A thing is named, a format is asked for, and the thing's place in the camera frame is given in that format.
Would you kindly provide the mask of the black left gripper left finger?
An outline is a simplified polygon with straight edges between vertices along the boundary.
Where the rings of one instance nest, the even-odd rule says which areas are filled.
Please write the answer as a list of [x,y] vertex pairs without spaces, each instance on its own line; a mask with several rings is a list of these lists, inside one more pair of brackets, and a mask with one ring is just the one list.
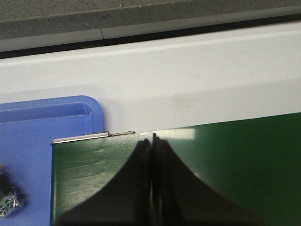
[[62,214],[58,226],[149,226],[151,143],[136,146],[118,173],[96,194]]

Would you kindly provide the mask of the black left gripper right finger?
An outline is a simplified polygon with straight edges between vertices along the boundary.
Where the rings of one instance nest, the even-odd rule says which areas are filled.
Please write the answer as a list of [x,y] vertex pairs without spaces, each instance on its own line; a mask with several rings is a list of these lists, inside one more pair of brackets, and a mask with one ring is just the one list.
[[200,180],[165,139],[152,137],[152,200],[161,226],[262,226],[252,211]]

